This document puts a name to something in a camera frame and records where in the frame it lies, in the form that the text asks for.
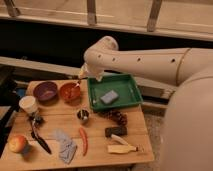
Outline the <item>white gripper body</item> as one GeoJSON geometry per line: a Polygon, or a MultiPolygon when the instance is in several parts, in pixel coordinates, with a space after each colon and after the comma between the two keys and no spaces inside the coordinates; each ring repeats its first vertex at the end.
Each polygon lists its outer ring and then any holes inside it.
{"type": "Polygon", "coordinates": [[[104,75],[104,70],[100,67],[84,63],[80,68],[78,78],[95,78],[97,81],[101,81],[104,75]]]}

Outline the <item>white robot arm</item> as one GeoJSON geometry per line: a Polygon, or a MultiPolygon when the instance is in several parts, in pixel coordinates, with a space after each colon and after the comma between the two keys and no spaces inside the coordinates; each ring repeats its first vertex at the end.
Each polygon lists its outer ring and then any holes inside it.
{"type": "Polygon", "coordinates": [[[213,49],[120,51],[105,36],[85,51],[79,76],[100,80],[106,70],[176,85],[165,115],[160,171],[213,171],[213,49]]]}

